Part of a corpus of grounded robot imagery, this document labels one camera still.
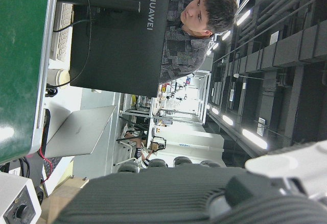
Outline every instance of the green panel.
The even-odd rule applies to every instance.
[[[31,148],[47,3],[0,0],[0,163]]]

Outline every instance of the man's hair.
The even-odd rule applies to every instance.
[[[237,4],[235,0],[206,0],[208,30],[219,33],[229,30],[235,22]]]

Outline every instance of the fluorescent light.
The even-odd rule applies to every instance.
[[[216,44],[213,46],[213,50],[215,50],[218,46],[219,46],[219,43],[216,43]]]
[[[228,116],[223,115],[223,120],[229,124],[230,126],[233,126],[234,122],[232,119],[230,119]]]
[[[213,111],[214,114],[217,114],[217,115],[219,114],[219,111],[217,109],[215,109],[214,107],[211,108],[211,110]]]
[[[251,9],[246,11],[245,14],[236,22],[236,25],[239,26],[251,13]]]
[[[268,144],[260,137],[256,136],[255,134],[251,133],[249,130],[243,129],[242,134],[248,138],[251,142],[255,143],[257,146],[261,147],[262,149],[267,150]]]
[[[0,141],[8,139],[14,135],[12,127],[0,127]]]
[[[230,31],[227,31],[221,38],[223,41],[230,35]]]

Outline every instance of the monitor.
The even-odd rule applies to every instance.
[[[90,54],[72,86],[156,97],[169,0],[134,0],[140,11],[92,7]],[[89,18],[87,5],[74,5],[74,21]],[[73,26],[71,78],[87,59],[89,22]]]

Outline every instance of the mesh cover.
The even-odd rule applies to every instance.
[[[91,180],[55,223],[205,223],[207,200],[240,168],[183,165]]]
[[[327,209],[302,196],[272,196],[238,204],[219,224],[326,224]]]

